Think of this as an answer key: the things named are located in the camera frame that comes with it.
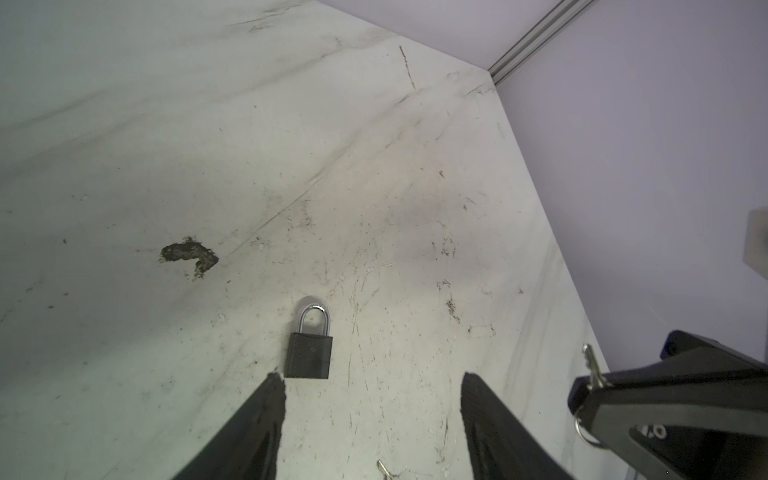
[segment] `silver shackle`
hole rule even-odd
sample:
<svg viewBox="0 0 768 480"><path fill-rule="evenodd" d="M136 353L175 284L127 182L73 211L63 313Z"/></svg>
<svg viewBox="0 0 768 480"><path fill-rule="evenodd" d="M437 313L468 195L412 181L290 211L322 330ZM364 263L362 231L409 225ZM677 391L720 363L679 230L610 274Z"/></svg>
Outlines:
<svg viewBox="0 0 768 480"><path fill-rule="evenodd" d="M326 310L326 307L319 303L310 303L301 309L301 312L299 312L299 333L301 333L301 330L304 328L304 317L312 309L318 309L323 312L323 336L328 336L328 327L331 323L331 319L328 317L328 310Z"/></svg>

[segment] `dirty white surface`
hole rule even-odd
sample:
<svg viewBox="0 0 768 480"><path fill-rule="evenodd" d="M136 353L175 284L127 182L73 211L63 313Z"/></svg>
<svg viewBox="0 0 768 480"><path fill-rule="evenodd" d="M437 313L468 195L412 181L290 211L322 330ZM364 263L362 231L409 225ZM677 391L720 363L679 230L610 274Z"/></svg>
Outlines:
<svg viewBox="0 0 768 480"><path fill-rule="evenodd" d="M170 478L310 295L279 478L470 478L466 371L623 478L574 439L594 337L485 71L315 2L42 3L0 28L0 478ZM186 236L202 279L159 261Z"/></svg>

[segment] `black padlock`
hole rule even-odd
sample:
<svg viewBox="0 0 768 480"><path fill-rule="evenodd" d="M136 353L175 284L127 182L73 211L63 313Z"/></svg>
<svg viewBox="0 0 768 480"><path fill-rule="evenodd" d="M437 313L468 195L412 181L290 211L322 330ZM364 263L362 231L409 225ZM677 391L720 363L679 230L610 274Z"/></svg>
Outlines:
<svg viewBox="0 0 768 480"><path fill-rule="evenodd" d="M307 312L317 309L323 313L323 334L302 333L304 317ZM288 341L288 360L286 377L300 379L327 379L331 366L331 345L333 338L328 336L330 324L326 307L311 303L301 309L299 331L290 334Z"/></svg>

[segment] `lavender backdrop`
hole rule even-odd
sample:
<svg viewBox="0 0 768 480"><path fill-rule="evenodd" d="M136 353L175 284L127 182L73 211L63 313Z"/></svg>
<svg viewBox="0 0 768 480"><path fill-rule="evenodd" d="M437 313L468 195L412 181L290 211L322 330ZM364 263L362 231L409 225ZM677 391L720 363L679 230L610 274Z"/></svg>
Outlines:
<svg viewBox="0 0 768 480"><path fill-rule="evenodd" d="M498 91L610 367L676 328L762 359L768 2L598 0Z"/></svg>

